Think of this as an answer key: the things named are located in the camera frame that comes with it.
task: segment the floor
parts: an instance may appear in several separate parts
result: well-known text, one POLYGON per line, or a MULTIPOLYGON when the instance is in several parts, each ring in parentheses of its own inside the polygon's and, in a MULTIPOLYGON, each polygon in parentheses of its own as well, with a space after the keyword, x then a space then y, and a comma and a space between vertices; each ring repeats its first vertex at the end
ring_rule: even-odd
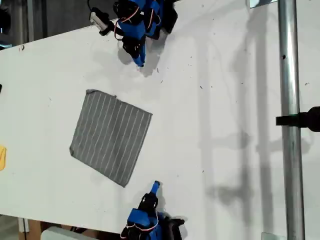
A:
POLYGON ((18 219, 12 216, 0 216, 0 239, 19 240, 18 219))
MULTIPOLYGON (((116 18, 115 1, 90 0, 90 6, 107 12, 112 20, 116 18)), ((92 25, 86 0, 46 0, 46 15, 48 37, 92 25)))
MULTIPOLYGON (((90 6, 108 13, 110 20, 113 20, 116 18, 113 11, 115 1, 90 0, 90 6)), ((30 2, 32 7, 28 7, 27 0, 0 0, 0 8, 10 15, 10 26, 3 29, 3 34, 0 33, 0 46, 17 46, 92 25, 86 0, 30 2)))

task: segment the blue plastic part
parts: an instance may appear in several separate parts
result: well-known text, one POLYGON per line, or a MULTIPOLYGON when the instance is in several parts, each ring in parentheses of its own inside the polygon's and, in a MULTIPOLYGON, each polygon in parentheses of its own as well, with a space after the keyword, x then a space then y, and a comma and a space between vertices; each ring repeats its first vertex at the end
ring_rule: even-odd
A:
POLYGON ((153 22, 151 26, 152 27, 151 27, 150 31, 145 33, 145 35, 147 35, 149 37, 152 37, 155 34, 157 24, 155 22, 153 22))
POLYGON ((157 1, 152 1, 152 3, 150 4, 150 8, 154 10, 155 14, 158 14, 160 6, 157 1))
POLYGON ((160 188, 160 182, 154 181, 154 184, 151 188, 150 193, 157 194, 158 189, 160 188))
POLYGON ((125 32, 125 35, 135 39, 141 39, 146 32, 144 21, 141 21, 138 25, 131 25, 119 21, 119 26, 125 32))
POLYGON ((144 227, 148 227, 150 225, 150 219, 148 217, 148 214, 145 211, 141 211, 136 208, 132 209, 128 217, 128 222, 140 224, 144 227))

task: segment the red wire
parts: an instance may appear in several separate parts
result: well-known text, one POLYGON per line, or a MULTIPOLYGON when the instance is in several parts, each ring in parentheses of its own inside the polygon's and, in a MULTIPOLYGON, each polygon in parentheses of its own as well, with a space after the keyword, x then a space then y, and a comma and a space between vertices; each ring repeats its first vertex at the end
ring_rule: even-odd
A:
POLYGON ((152 23, 152 16, 154 15, 154 10, 152 9, 152 12, 151 12, 151 17, 150 17, 150 22, 149 22, 149 26, 148 26, 148 29, 150 28, 151 26, 151 23, 152 23))

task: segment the black clamp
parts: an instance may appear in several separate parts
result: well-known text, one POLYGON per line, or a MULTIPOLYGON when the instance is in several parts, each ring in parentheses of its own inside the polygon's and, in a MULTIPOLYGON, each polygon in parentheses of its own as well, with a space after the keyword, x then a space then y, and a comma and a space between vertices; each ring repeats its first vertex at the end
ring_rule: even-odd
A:
POLYGON ((320 106, 311 108, 308 112, 299 112, 295 115, 277 116, 277 126, 309 128, 312 132, 320 132, 320 106))

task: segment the white stripe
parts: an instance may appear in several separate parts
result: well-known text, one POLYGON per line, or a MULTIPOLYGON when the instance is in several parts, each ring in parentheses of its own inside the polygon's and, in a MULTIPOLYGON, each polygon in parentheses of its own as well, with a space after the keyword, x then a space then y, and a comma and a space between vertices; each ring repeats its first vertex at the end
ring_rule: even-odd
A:
POLYGON ((122 136, 122 139, 121 139, 121 142, 120 142, 120 145, 119 145, 119 148, 118 148, 118 152, 117 152, 116 155, 115 155, 115 158, 114 158, 115 161, 113 162, 113 165, 112 165, 112 168, 111 168, 111 172, 110 172, 110 174, 109 174, 110 177, 111 177, 111 175, 112 175, 112 171, 114 170, 114 166, 115 166, 115 163, 116 163, 116 161, 117 161, 117 157, 118 157, 118 155, 119 155, 122 142, 124 141, 124 138, 125 138, 125 136, 126 136, 128 124, 129 124, 129 122, 130 122, 130 118, 131 118, 131 114, 132 114, 132 110, 133 110, 133 109, 134 109, 134 107, 131 108, 131 112, 130 112, 128 121, 127 121, 126 126, 125 126, 124 134, 123 134, 123 136, 122 136))
POLYGON ((94 123, 94 119, 95 119, 95 116, 96 116, 96 112, 97 112, 97 109, 98 109, 98 105, 99 105, 99 102, 100 102, 101 95, 102 95, 102 93, 100 92, 99 98, 98 98, 98 103, 95 106, 95 110, 94 110, 94 113, 93 113, 93 116, 92 116, 92 121, 91 121, 91 124, 90 124, 90 127, 89 127, 89 131, 88 131, 88 133, 86 135, 86 138, 85 138, 85 142, 84 142, 84 146, 83 146, 83 149, 82 149, 82 152, 81 152, 81 155, 80 155, 80 159, 82 158, 82 154, 84 154, 84 151, 86 149, 88 137, 89 137, 89 134, 90 134, 90 130, 92 128, 92 124, 94 123))
POLYGON ((103 158, 101 159, 100 169, 102 168, 102 163, 105 161, 105 156, 106 156, 106 153, 107 153, 107 151, 108 151, 110 139, 111 139, 111 137, 112 137, 112 134, 114 133, 114 130, 115 130, 115 127, 116 127, 116 122, 117 122, 117 120, 118 120, 118 116, 119 116, 119 113, 120 113, 121 108, 122 108, 122 103, 120 104, 119 111, 118 111, 118 113, 117 113, 117 115, 116 115, 116 117, 115 117, 114 126, 113 126, 113 128, 112 128, 111 135, 110 135, 109 140, 108 140, 108 144, 106 145, 105 153, 104 153, 104 155, 103 155, 103 158))
POLYGON ((129 157, 128 157, 128 159, 126 160, 126 163, 125 163, 125 165, 124 165, 124 169, 123 169, 123 172, 122 172, 122 175, 121 175, 121 178, 120 178, 119 183, 121 183, 121 180, 122 180, 122 178, 123 178, 123 176, 124 176, 125 170, 126 170, 126 168, 127 168, 128 162, 129 162, 129 159, 130 159, 130 157, 131 157, 132 150, 134 149, 134 146, 135 146, 135 144, 136 144, 137 137, 138 137, 138 135, 139 135, 140 127, 141 127, 141 124, 142 124, 142 120, 144 119, 144 116, 145 116, 145 113, 142 114, 141 121, 140 121, 140 125, 139 125, 139 128, 138 128, 138 131, 136 132, 136 136, 135 136, 135 138, 134 138, 134 141, 133 141, 133 144, 132 144, 130 153, 129 153, 129 157))
POLYGON ((82 107, 82 111, 81 111, 81 118, 80 118, 80 121, 79 121, 79 126, 78 126, 78 132, 74 138, 74 142, 76 143, 77 142, 77 138, 79 137, 79 130, 80 130, 80 127, 81 127, 81 124, 82 124, 82 121, 84 120, 84 113, 85 113, 85 109, 88 105, 88 102, 89 102, 89 99, 90 99, 90 96, 91 95, 88 95, 87 99, 86 99, 86 102, 85 104, 83 104, 83 107, 82 107))
POLYGON ((95 153, 96 153, 96 147, 97 147, 97 144, 99 142, 99 139, 100 139, 100 136, 101 136, 101 132, 102 130, 104 129, 104 125, 105 125, 105 120, 106 120, 106 117, 107 117, 107 114, 108 114, 108 110, 109 110, 109 106, 110 106, 110 103, 111 103, 111 100, 112 98, 109 99, 109 103, 108 103, 108 107, 106 108, 106 111, 105 111, 105 114, 104 114, 104 118, 103 118, 103 121, 102 121, 102 126, 101 126, 101 129, 100 129, 100 132, 99 132, 99 135, 98 135, 98 138, 94 144, 94 147, 93 147, 93 155, 91 156, 91 159, 90 159, 90 164, 95 156, 95 153))
POLYGON ((132 125, 132 128, 131 128, 131 131, 130 131, 130 135, 129 135, 128 141, 126 142, 126 145, 125 145, 125 148, 124 148, 124 151, 123 151, 121 160, 120 160, 120 164, 119 164, 119 166, 118 166, 118 169, 116 170, 114 179, 117 179, 117 175, 118 175, 118 172, 119 172, 121 163, 122 163, 122 159, 123 159, 124 156, 125 156, 125 153, 126 153, 126 150, 127 150, 127 147, 128 147, 128 143, 130 142, 131 134, 132 134, 132 132, 133 132, 133 130, 134 130, 134 127, 135 127, 135 124, 136 124, 136 120, 137 120, 138 113, 139 113, 139 110, 136 112, 136 115, 135 115, 135 118, 134 118, 134 122, 133 122, 133 125, 132 125))
POLYGON ((88 150, 88 152, 86 153, 85 162, 87 162, 88 154, 89 154, 89 152, 90 152, 90 149, 91 149, 91 146, 92 146, 92 142, 93 142, 93 140, 94 140, 94 136, 95 136, 95 134, 96 134, 97 127, 98 127, 98 125, 99 125, 99 120, 100 120, 100 117, 101 117, 101 113, 102 113, 102 111, 104 110, 106 97, 107 97, 107 96, 104 95, 104 99, 103 99, 102 107, 101 107, 101 110, 100 110, 100 114, 99 114, 98 120, 97 120, 97 122, 96 122, 94 132, 93 132, 92 137, 91 137, 89 150, 88 150))
POLYGON ((91 111, 91 107, 92 107, 92 103, 94 102, 94 99, 95 99, 95 93, 89 93, 89 94, 93 94, 93 99, 91 101, 91 104, 90 104, 90 108, 89 108, 89 111, 88 111, 88 114, 87 114, 87 117, 86 117, 86 121, 85 121, 85 124, 84 124, 84 129, 81 133, 81 139, 80 139, 80 142, 79 142, 79 145, 78 145, 78 150, 79 150, 79 147, 80 147, 80 144, 82 143, 82 138, 84 137, 84 132, 86 130, 86 126, 87 126, 87 123, 88 123, 88 119, 89 119, 89 116, 90 116, 90 111, 91 111))
POLYGON ((134 160, 134 162, 133 162, 133 164, 132 164, 132 166, 131 166, 131 168, 130 168, 130 171, 129 171, 128 177, 127 177, 127 179, 126 179, 126 181, 125 181, 125 184, 127 184, 127 183, 128 183, 128 181, 129 181, 129 177, 131 176, 131 173, 132 173, 132 171, 133 171, 134 165, 135 165, 135 163, 136 163, 136 160, 137 160, 137 157, 138 157, 139 150, 140 150, 140 148, 141 148, 142 143, 144 142, 145 135, 146 135, 146 133, 147 133, 147 129, 148 129, 148 125, 149 125, 149 119, 150 119, 150 115, 148 116, 148 121, 146 122, 145 130, 144 130, 144 133, 143 133, 143 136, 142 136, 142 139, 141 139, 141 142, 140 142, 140 145, 139 145, 138 151, 136 152, 136 155, 135 155, 135 157, 134 157, 134 159, 133 159, 133 160, 134 160))
POLYGON ((123 120, 125 118, 125 115, 126 115, 127 107, 128 107, 128 105, 125 106, 124 113, 123 113, 123 116, 122 116, 122 119, 121 119, 121 123, 120 123, 120 127, 119 127, 119 130, 118 130, 118 133, 116 134, 115 141, 114 141, 111 153, 110 153, 110 157, 109 157, 108 162, 107 162, 107 164, 106 164, 106 166, 104 168, 103 174, 105 174, 105 172, 106 172, 106 169, 107 169, 107 167, 109 165, 109 162, 110 162, 110 158, 111 158, 112 152, 115 149, 115 146, 116 146, 116 143, 117 143, 117 139, 118 139, 118 136, 119 136, 119 133, 120 133, 120 130, 121 130, 122 122, 123 122, 123 120))
MULTIPOLYGON (((106 126, 105 135, 104 135, 104 138, 103 138, 103 141, 102 141, 102 145, 101 145, 101 147, 100 147, 100 150, 99 150, 99 152, 98 152, 98 157, 96 158, 95 167, 94 167, 94 168, 97 167, 97 163, 98 163, 98 160, 99 160, 99 158, 100 158, 100 152, 101 152, 101 149, 102 149, 102 147, 103 147, 103 145, 104 145, 104 143, 105 143, 106 136, 107 136, 108 129, 109 129, 109 124, 110 124, 110 122, 111 122, 112 116, 114 115, 114 111, 115 111, 115 108, 116 108, 116 104, 117 104, 117 100, 114 101, 114 106, 113 106, 113 109, 112 109, 112 113, 111 113, 111 116, 110 116, 108 125, 106 126)), ((105 122, 106 117, 107 117, 107 112, 106 112, 105 115, 104 115, 103 123, 105 122)), ((101 133, 102 133, 102 130, 103 130, 103 125, 102 125, 102 128, 101 128, 101 130, 100 130, 98 140, 100 139, 100 135, 101 135, 101 133)))

